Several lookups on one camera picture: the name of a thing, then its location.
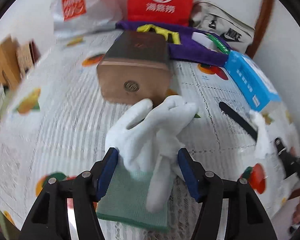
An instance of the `purple bag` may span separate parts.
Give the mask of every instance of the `purple bag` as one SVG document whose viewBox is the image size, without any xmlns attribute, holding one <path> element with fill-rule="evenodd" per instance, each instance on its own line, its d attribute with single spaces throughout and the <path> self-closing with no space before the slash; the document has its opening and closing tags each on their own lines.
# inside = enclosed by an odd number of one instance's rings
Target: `purple bag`
<svg viewBox="0 0 300 240">
<path fill-rule="evenodd" d="M 228 55 L 215 52 L 207 49 L 196 41 L 192 40 L 192 33 L 207 33 L 205 31 L 197 30 L 192 27 L 184 27 L 181 25 L 166 24 L 166 23 L 153 23 L 153 22 L 130 22 L 120 21 L 117 22 L 116 28 L 122 30 L 136 31 L 138 27 L 145 24 L 153 24 L 158 27 L 167 29 L 172 32 L 178 32 L 181 40 L 181 45 L 168 43 L 170 49 L 170 58 L 175 60 L 194 61 L 202 64 L 223 67 L 228 60 Z M 218 35 L 209 33 L 221 41 L 227 49 L 231 47 Z"/>
</svg>

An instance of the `brown cardboard box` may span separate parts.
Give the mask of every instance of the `brown cardboard box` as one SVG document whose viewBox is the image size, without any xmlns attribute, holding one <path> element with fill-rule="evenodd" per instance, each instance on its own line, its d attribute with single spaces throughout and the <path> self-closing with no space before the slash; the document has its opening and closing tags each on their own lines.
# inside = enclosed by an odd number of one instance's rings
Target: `brown cardboard box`
<svg viewBox="0 0 300 240">
<path fill-rule="evenodd" d="M 97 66 L 104 99 L 133 105 L 150 98 L 162 103 L 171 72 L 165 38 L 156 33 L 124 32 Z"/>
<path fill-rule="evenodd" d="M 39 53 L 34 41 L 30 41 L 17 48 L 17 60 L 22 78 L 26 76 L 28 70 L 34 68 L 34 64 L 38 58 Z"/>
<path fill-rule="evenodd" d="M 14 90 L 20 83 L 20 69 L 16 56 L 16 45 L 11 37 L 0 44 L 0 84 Z"/>
</svg>

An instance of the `blue packaging box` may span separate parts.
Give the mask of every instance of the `blue packaging box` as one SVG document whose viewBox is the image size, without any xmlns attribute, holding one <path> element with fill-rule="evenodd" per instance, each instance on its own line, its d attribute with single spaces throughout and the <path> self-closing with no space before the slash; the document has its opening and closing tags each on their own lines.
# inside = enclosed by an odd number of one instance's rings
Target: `blue packaging box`
<svg viewBox="0 0 300 240">
<path fill-rule="evenodd" d="M 232 50 L 225 69 L 238 85 L 251 109 L 267 112 L 281 102 L 270 80 L 248 56 Z"/>
</svg>

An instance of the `orange logo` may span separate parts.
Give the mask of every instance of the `orange logo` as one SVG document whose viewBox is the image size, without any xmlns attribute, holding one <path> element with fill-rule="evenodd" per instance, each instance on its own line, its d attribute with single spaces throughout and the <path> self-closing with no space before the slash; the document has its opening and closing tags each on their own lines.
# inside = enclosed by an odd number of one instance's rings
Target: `orange logo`
<svg viewBox="0 0 300 240">
<path fill-rule="evenodd" d="M 65 21 L 87 12 L 84 0 L 62 0 L 62 8 Z"/>
</svg>

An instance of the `nike bag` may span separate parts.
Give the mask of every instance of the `nike bag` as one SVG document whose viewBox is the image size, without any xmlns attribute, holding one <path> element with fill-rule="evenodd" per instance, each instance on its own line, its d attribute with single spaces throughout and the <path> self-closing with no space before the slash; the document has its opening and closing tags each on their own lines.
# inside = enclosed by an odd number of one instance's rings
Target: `nike bag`
<svg viewBox="0 0 300 240">
<path fill-rule="evenodd" d="M 188 26 L 193 0 L 128 0 L 128 20 Z"/>
<path fill-rule="evenodd" d="M 50 9 L 57 39 L 113 30 L 122 19 L 116 0 L 54 0 Z"/>
<path fill-rule="evenodd" d="M 244 54 L 253 42 L 254 28 L 234 18 L 226 11 L 209 2 L 194 6 L 194 28 L 219 35 L 230 47 Z"/>
</svg>

